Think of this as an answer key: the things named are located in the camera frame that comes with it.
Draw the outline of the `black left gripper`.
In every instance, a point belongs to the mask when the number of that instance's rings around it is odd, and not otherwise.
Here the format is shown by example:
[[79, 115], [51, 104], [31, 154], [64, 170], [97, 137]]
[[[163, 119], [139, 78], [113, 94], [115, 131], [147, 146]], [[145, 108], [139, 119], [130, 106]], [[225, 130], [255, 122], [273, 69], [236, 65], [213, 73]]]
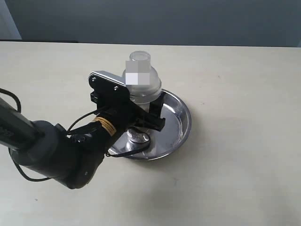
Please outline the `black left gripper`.
[[165, 93], [149, 103], [145, 110], [130, 100], [127, 87], [116, 85], [106, 80], [88, 81], [93, 92], [91, 101], [96, 103], [96, 123], [101, 128], [93, 134], [105, 141], [105, 149], [109, 150], [131, 126], [161, 131], [166, 119], [161, 118]]

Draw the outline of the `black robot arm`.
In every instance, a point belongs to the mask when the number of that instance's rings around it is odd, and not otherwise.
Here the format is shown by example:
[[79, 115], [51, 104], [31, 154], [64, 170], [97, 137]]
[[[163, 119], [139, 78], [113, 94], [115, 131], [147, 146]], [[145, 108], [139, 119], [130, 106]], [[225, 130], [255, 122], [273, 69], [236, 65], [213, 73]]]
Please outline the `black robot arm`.
[[128, 129], [163, 129], [164, 93], [146, 111], [130, 99], [123, 82], [99, 75], [91, 75], [88, 82], [97, 108], [92, 111], [93, 121], [79, 128], [30, 121], [21, 113], [19, 98], [8, 90], [0, 91], [16, 102], [16, 107], [0, 102], [0, 142], [20, 173], [26, 167], [42, 174], [43, 181], [53, 179], [79, 189], [90, 182], [109, 149]]

